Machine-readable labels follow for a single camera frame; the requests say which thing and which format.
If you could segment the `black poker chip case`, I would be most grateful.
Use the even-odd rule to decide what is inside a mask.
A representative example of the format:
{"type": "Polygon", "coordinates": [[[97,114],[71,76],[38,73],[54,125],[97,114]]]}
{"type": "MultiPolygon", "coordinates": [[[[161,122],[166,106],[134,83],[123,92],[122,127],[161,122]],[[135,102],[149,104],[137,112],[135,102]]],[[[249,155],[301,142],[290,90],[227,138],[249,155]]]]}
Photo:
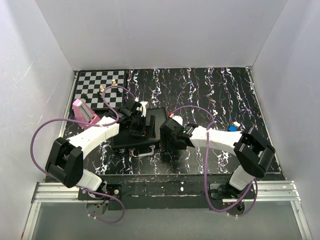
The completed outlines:
{"type": "Polygon", "coordinates": [[[168,115],[164,107],[149,108],[144,120],[132,124],[111,138],[111,149],[116,153],[129,153],[133,157],[151,156],[160,149],[160,127],[168,115]]]}

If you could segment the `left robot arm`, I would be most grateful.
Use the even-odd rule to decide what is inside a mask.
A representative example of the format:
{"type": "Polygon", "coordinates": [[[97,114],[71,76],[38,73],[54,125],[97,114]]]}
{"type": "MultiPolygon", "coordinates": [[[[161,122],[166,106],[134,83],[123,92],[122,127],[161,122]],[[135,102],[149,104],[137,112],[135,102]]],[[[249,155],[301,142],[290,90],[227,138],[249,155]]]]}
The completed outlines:
{"type": "Polygon", "coordinates": [[[123,131],[130,135],[146,137],[154,126],[146,127],[147,101],[129,99],[117,110],[109,110],[96,123],[77,121],[85,125],[83,132],[70,138],[57,138],[52,145],[46,172],[67,188],[80,187],[89,190],[95,200],[106,196],[106,187],[97,174],[84,169],[83,161],[86,156],[106,140],[117,136],[123,131]]]}

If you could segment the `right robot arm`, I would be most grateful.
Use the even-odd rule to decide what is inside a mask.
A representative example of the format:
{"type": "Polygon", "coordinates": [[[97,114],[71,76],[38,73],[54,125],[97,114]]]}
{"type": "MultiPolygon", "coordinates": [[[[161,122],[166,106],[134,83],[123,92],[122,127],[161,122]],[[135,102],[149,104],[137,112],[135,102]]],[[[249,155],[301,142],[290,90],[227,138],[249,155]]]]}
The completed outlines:
{"type": "Polygon", "coordinates": [[[276,153],[254,127],[245,131],[222,131],[191,123],[182,126],[173,118],[167,118],[160,127],[160,147],[163,151],[209,147],[236,156],[240,165],[226,183],[227,195],[232,199],[243,195],[254,178],[266,175],[276,153]]]}

